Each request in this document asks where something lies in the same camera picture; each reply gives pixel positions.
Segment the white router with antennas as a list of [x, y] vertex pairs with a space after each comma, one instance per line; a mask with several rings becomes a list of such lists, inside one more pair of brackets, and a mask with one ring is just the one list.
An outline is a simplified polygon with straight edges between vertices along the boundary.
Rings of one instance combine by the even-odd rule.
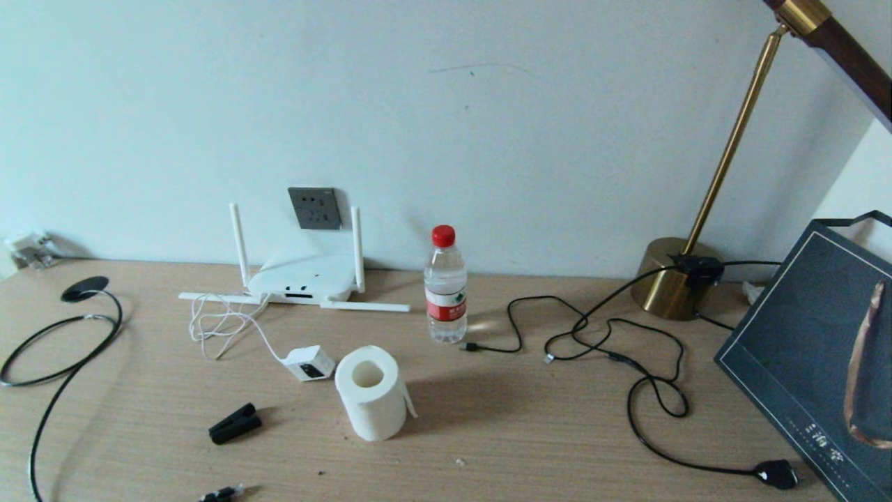
[[363, 294], [366, 286], [359, 207], [351, 207], [351, 229], [353, 229], [351, 254], [316, 254], [300, 257], [293, 253], [279, 253], [255, 273], [249, 272], [237, 204], [229, 204], [229, 210], [241, 280], [245, 290], [239, 294], [201, 294], [184, 291], [179, 293], [180, 299], [248, 305], [261, 305], [264, 302], [319, 305], [324, 309], [373, 312], [411, 311], [408, 304], [351, 301], [351, 295]]

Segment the brass desk lamp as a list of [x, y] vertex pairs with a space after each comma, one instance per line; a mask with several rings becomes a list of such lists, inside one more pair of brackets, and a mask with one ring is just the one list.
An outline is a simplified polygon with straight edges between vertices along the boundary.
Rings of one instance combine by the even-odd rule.
[[[762, 0], [774, 14], [776, 26], [765, 39], [746, 94], [732, 125], [716, 171], [707, 188], [687, 238], [665, 237], [651, 241], [638, 267], [637, 276], [664, 266], [674, 266], [671, 255], [690, 254], [716, 257], [724, 263], [724, 270], [739, 266], [739, 261], [723, 261], [714, 249], [700, 245], [711, 209], [716, 202], [767, 75], [784, 35], [802, 41], [831, 66], [841, 72], [850, 83], [854, 94], [889, 133], [892, 133], [892, 77], [869, 55], [866, 48], [834, 17], [822, 0]], [[647, 277], [631, 287], [631, 296], [644, 311], [663, 319], [689, 321], [697, 317], [702, 304], [714, 286], [689, 289], [685, 276], [675, 271], [663, 271]]]

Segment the white toilet paper roll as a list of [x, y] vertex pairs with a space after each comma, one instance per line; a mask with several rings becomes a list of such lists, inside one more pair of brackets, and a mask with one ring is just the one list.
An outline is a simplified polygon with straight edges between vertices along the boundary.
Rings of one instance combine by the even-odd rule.
[[334, 381], [353, 431], [364, 441], [391, 439], [408, 416], [418, 417], [398, 362], [382, 347], [348, 353]]

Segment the water bottle red cap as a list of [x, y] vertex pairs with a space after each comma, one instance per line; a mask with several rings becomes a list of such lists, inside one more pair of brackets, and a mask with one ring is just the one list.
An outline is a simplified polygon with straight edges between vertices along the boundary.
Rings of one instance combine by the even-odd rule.
[[452, 226], [433, 227], [431, 244], [424, 266], [428, 333], [433, 341], [456, 344], [466, 334], [466, 262]]

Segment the grey wall socket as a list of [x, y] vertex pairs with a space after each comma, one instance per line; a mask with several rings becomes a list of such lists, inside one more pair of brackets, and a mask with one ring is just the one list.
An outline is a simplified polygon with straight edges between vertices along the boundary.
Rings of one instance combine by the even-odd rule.
[[288, 196], [301, 229], [340, 231], [343, 220], [337, 191], [331, 187], [289, 187]]

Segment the black desk grommet cover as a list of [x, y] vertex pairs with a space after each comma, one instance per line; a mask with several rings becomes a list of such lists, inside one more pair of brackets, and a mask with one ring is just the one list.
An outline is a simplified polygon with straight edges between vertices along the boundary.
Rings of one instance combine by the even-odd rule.
[[86, 299], [92, 298], [92, 296], [105, 292], [108, 284], [109, 279], [105, 276], [99, 275], [86, 277], [85, 280], [80, 280], [79, 282], [76, 282], [65, 289], [64, 292], [61, 294], [61, 301], [67, 302], [69, 304], [75, 304], [84, 301]]

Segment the black plastic clip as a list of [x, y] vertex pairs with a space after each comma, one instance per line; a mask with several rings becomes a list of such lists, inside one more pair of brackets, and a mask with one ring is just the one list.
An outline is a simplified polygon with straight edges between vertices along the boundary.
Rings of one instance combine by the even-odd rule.
[[263, 425], [254, 403], [247, 403], [208, 429], [210, 440], [222, 445]]

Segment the white power adapter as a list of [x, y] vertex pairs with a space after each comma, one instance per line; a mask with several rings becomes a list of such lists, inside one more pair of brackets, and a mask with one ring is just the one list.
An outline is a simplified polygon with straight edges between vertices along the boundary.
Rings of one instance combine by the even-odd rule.
[[337, 362], [322, 349], [321, 345], [297, 347], [279, 361], [296, 378], [304, 382], [328, 379], [337, 368]]

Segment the black power block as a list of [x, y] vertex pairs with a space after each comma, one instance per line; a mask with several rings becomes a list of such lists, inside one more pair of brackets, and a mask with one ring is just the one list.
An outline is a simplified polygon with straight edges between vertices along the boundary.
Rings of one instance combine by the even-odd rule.
[[716, 257], [704, 255], [671, 255], [676, 270], [685, 276], [684, 284], [689, 289], [707, 288], [722, 279], [725, 264]]

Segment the small white object by wall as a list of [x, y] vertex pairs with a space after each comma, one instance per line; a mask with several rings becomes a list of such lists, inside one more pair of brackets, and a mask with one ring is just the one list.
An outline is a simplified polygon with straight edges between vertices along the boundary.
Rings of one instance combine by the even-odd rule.
[[53, 239], [45, 231], [13, 233], [3, 239], [3, 244], [10, 253], [10, 260], [18, 269], [47, 269], [59, 260], [54, 251]]

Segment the dark gift bag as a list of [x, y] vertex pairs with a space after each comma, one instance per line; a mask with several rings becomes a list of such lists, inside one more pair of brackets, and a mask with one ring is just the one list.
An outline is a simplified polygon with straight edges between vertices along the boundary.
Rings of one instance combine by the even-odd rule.
[[892, 440], [892, 257], [857, 241], [872, 228], [892, 231], [892, 217], [812, 220], [716, 355], [840, 502], [892, 502], [892, 450], [855, 441], [843, 419], [854, 338], [883, 280], [853, 422]]

